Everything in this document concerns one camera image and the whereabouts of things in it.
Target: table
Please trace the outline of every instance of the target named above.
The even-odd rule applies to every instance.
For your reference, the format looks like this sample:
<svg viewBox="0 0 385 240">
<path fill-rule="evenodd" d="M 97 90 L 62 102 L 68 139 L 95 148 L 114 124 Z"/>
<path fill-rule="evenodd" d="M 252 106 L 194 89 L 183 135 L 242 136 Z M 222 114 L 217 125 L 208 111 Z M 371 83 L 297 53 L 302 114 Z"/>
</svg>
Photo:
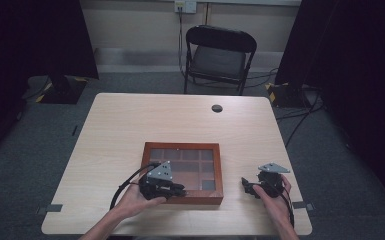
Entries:
<svg viewBox="0 0 385 240">
<path fill-rule="evenodd" d="M 223 111 L 216 113 L 218 104 Z M 275 162 L 291 170 L 293 202 L 302 201 L 268 99 L 242 96 L 101 93 L 93 102 L 52 204 L 45 234 L 83 234 L 108 211 L 118 186 L 141 164 L 145 142 L 219 143 L 224 199 L 220 206 L 168 205 L 124 220 L 114 235 L 226 236 L 276 234 L 260 200 L 241 177 Z M 305 208 L 295 209 L 299 235 L 312 231 Z"/>
</svg>

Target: hand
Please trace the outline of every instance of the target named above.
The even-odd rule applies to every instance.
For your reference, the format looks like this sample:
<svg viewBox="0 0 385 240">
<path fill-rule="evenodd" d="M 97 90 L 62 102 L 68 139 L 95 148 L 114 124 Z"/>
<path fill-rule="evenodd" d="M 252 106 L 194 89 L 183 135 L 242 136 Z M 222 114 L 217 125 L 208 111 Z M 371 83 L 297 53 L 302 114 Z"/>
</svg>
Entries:
<svg viewBox="0 0 385 240">
<path fill-rule="evenodd" d="M 124 218 L 136 216 L 146 208 L 157 206 L 167 201 L 165 197 L 147 200 L 140 192 L 139 185 L 137 185 L 140 178 L 130 183 L 123 197 L 114 207 L 114 210 L 122 214 Z"/>
<path fill-rule="evenodd" d="M 291 191 L 291 184 L 285 176 L 281 175 L 284 184 L 283 196 L 289 199 L 289 192 Z M 274 223 L 276 230 L 278 231 L 281 239 L 298 239 L 294 228 L 289 221 L 289 209 L 287 203 L 281 196 L 271 198 L 267 193 L 259 186 L 253 185 L 252 188 L 260 196 L 263 201 L 264 207 L 267 209 L 270 219 Z"/>
</svg>

